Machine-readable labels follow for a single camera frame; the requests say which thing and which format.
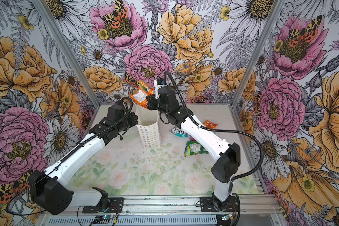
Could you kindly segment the orange snack packet front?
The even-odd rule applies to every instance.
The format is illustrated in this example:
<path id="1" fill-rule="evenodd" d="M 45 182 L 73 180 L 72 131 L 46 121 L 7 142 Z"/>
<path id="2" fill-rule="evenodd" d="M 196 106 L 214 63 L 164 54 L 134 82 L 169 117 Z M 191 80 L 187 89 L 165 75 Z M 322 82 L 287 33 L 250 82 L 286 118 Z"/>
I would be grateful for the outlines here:
<path id="1" fill-rule="evenodd" d="M 155 90 L 150 88 L 143 81 L 139 81 L 139 86 L 136 90 L 134 90 L 133 94 L 130 94 L 131 99 L 138 105 L 148 108 L 148 100 L 147 97 L 150 95 L 154 95 Z"/>

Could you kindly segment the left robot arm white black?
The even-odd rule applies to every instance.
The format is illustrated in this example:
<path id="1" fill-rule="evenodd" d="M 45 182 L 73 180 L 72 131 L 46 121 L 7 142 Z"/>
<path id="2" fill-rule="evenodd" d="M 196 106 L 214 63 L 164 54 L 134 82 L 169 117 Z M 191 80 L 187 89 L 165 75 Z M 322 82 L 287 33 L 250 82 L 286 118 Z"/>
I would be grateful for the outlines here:
<path id="1" fill-rule="evenodd" d="M 127 105 L 126 100 L 124 98 L 110 106 L 107 116 L 93 126 L 63 158 L 46 170 L 35 170 L 30 175 L 28 181 L 32 202 L 52 215 L 71 207 L 89 206 L 96 212 L 107 211 L 109 198 L 103 189 L 94 187 L 88 191 L 71 191 L 66 186 L 95 153 L 137 125 L 138 117 L 132 111 L 133 104 Z"/>

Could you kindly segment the white paper bag with cartoon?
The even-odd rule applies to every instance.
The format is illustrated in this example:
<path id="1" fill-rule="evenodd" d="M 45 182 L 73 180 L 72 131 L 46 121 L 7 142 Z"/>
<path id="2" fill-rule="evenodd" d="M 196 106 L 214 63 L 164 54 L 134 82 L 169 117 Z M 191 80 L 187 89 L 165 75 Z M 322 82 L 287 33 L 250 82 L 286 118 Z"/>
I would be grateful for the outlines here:
<path id="1" fill-rule="evenodd" d="M 138 116 L 137 129 L 144 149 L 155 149 L 161 146 L 159 128 L 159 113 L 156 110 L 148 110 L 140 105 L 135 111 Z"/>

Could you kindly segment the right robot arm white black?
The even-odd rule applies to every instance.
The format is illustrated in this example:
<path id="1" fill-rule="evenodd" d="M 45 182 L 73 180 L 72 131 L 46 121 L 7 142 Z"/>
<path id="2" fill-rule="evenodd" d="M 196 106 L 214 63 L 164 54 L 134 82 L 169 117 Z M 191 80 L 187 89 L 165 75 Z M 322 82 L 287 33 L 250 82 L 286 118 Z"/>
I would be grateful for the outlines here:
<path id="1" fill-rule="evenodd" d="M 223 211 L 230 200 L 231 178 L 241 164 L 241 150 L 213 132 L 207 130 L 192 111 L 180 105 L 175 91 L 169 86 L 161 86 L 147 96 L 147 108 L 164 114 L 168 122 L 193 137 L 215 160 L 211 172 L 216 179 L 212 194 L 213 206 Z"/>

